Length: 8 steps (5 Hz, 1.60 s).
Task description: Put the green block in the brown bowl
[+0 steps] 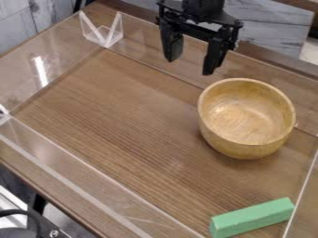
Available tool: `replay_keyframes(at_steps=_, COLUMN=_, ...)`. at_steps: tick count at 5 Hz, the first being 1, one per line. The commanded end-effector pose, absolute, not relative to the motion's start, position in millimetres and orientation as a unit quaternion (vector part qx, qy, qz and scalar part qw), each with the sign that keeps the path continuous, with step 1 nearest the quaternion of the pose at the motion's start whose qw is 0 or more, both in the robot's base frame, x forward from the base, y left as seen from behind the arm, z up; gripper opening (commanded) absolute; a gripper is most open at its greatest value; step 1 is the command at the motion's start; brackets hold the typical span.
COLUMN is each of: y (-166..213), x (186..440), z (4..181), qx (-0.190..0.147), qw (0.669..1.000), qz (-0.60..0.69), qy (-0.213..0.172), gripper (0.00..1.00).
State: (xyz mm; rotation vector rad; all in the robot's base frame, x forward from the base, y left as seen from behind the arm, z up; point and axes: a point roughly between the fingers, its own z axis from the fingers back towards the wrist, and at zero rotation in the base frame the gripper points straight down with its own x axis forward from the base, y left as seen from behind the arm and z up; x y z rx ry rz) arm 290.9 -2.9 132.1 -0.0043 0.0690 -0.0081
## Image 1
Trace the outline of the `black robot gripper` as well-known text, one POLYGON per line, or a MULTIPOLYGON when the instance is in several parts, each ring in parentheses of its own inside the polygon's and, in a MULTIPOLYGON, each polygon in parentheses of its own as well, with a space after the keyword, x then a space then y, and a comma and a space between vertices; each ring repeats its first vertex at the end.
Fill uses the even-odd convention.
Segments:
POLYGON ((225 0, 158 0, 157 23, 161 28, 162 46, 169 62, 183 53, 183 35, 207 43, 203 58, 203 75, 221 66, 229 45, 238 41, 241 20, 223 10, 225 0))

